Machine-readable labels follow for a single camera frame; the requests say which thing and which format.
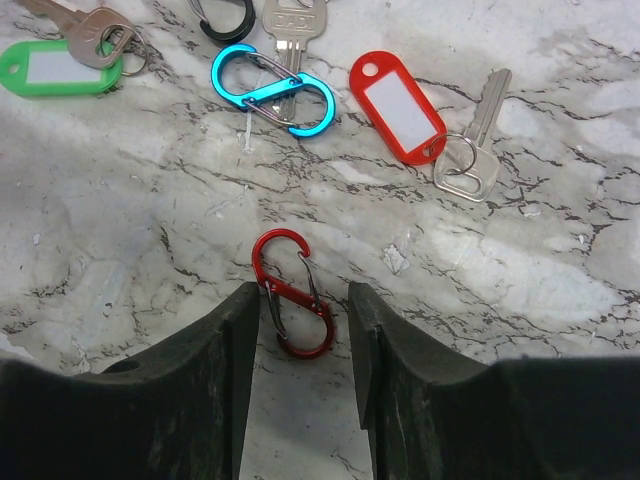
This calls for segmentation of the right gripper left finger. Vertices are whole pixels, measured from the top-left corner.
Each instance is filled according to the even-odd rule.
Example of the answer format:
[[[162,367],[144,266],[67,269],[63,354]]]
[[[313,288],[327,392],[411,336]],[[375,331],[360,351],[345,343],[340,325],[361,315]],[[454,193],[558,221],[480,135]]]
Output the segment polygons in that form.
[[[5,479],[235,479],[259,324],[259,289],[101,373],[1,364]]]

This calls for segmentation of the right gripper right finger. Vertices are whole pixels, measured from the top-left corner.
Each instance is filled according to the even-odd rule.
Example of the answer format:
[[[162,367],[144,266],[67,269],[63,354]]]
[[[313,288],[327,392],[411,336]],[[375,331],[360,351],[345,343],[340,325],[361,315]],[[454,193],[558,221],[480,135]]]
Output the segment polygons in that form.
[[[639,361],[485,365],[348,289],[361,427],[377,479],[635,479]]]

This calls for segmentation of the red carabiner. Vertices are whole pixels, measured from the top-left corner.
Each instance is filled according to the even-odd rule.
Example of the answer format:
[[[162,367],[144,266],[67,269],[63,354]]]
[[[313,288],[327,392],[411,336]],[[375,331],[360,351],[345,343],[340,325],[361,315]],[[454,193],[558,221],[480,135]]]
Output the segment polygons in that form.
[[[305,293],[302,290],[269,275],[264,269],[262,264],[262,250],[269,241],[276,238],[287,238],[295,242],[299,247],[297,255],[306,269],[306,276],[309,284],[308,293]],[[251,254],[251,263],[258,285],[265,288],[267,292],[267,302],[278,334],[277,341],[281,349],[286,354],[299,360],[312,360],[321,357],[328,352],[336,336],[336,326],[330,307],[326,302],[320,299],[318,290],[315,286],[313,274],[306,261],[310,256],[311,249],[307,241],[297,232],[286,228],[276,228],[263,233],[256,240]],[[319,346],[310,349],[303,349],[295,346],[289,340],[288,334],[281,320],[281,297],[313,313],[324,323],[325,337]]]

